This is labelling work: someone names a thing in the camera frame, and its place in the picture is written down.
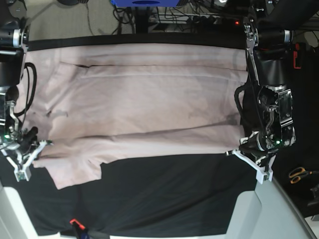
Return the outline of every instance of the red clip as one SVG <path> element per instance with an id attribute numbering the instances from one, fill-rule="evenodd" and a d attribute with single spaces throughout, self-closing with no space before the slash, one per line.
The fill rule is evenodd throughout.
<path id="1" fill-rule="evenodd" d="M 299 44 L 297 43 L 297 44 L 295 45 L 295 47 L 296 47 L 296 51 L 294 51 L 294 68 L 295 68 L 295 69 L 301 69 L 301 66 L 296 66 L 296 59 L 298 58 L 298 51 L 300 50 L 300 46 L 299 46 Z"/>
<path id="2" fill-rule="evenodd" d="M 78 220 L 72 219 L 72 220 L 70 221 L 70 224 L 73 224 L 73 223 L 76 223 L 81 230 L 83 230 L 83 231 L 85 230 L 85 226 L 83 226 L 81 223 L 79 223 Z"/>
<path id="3" fill-rule="evenodd" d="M 298 58 L 298 52 L 294 51 L 294 68 L 301 69 L 301 66 L 296 66 L 296 59 Z"/>

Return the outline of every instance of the orange scissors handle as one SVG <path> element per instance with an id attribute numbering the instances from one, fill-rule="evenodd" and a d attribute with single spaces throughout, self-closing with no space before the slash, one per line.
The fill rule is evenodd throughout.
<path id="1" fill-rule="evenodd" d="M 290 183 L 295 184 L 295 183 L 298 183 L 300 180 L 301 180 L 301 177 L 296 176 L 296 177 L 292 178 L 292 180 L 290 180 Z"/>
<path id="2" fill-rule="evenodd" d="M 306 171 L 304 167 L 298 167 L 289 173 L 289 178 L 294 178 L 303 174 L 308 175 L 308 172 Z"/>

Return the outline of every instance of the blue object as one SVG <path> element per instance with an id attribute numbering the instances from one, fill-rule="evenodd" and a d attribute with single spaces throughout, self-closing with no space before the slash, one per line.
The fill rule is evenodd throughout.
<path id="1" fill-rule="evenodd" d="M 129 6 L 177 6 L 180 0 L 111 0 L 118 7 Z"/>
<path id="2" fill-rule="evenodd" d="M 90 239 L 90 236 L 87 235 L 87 233 L 82 233 L 81 234 L 81 239 Z"/>

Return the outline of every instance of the blue box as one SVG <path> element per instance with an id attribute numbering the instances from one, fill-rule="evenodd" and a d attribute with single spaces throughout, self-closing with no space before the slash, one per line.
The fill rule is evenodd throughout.
<path id="1" fill-rule="evenodd" d="M 178 6 L 181 0 L 112 0 L 111 2 L 118 7 L 129 6 Z"/>

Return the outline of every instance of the metal bracket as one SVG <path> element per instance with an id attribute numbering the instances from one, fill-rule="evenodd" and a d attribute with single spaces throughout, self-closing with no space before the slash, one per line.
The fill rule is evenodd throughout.
<path id="1" fill-rule="evenodd" d="M 273 180 L 273 174 L 274 171 L 272 170 L 272 166 L 273 163 L 275 161 L 276 156 L 274 155 L 273 157 L 271 157 L 270 161 L 269 161 L 269 167 L 268 167 L 268 171 L 265 171 L 266 167 L 260 167 L 258 166 L 255 162 L 253 162 L 250 158 L 248 158 L 247 156 L 243 155 L 239 149 L 234 149 L 233 151 L 231 151 L 231 154 L 236 155 L 239 159 L 245 161 L 246 163 L 248 163 L 253 169 L 255 169 L 257 171 L 256 173 L 256 179 L 260 184 L 263 184 L 264 181 L 272 181 Z"/>
<path id="2" fill-rule="evenodd" d="M 22 155 L 21 153 L 18 153 L 18 150 L 16 150 L 17 153 L 17 160 L 18 164 L 16 164 L 13 159 L 8 156 L 6 151 L 3 149 L 1 150 L 2 154 L 6 157 L 7 161 L 12 165 L 14 168 L 14 175 L 17 180 L 17 182 L 20 182 L 21 180 L 26 180 L 29 181 L 31 177 L 31 172 L 30 172 L 30 165 L 31 163 L 37 158 L 37 156 L 42 152 L 44 147 L 47 145 L 51 145 L 52 142 L 49 140 L 43 140 L 40 141 L 39 146 L 30 154 L 25 155 L 23 158 L 27 158 L 27 161 L 25 163 L 22 162 Z"/>
<path id="3" fill-rule="evenodd" d="M 254 48 L 258 46 L 258 31 L 254 26 L 254 20 L 251 18 L 244 18 L 244 27 L 246 33 L 246 54 L 248 54 L 248 59 L 250 60 L 255 78 L 259 84 L 257 67 L 254 60 Z"/>

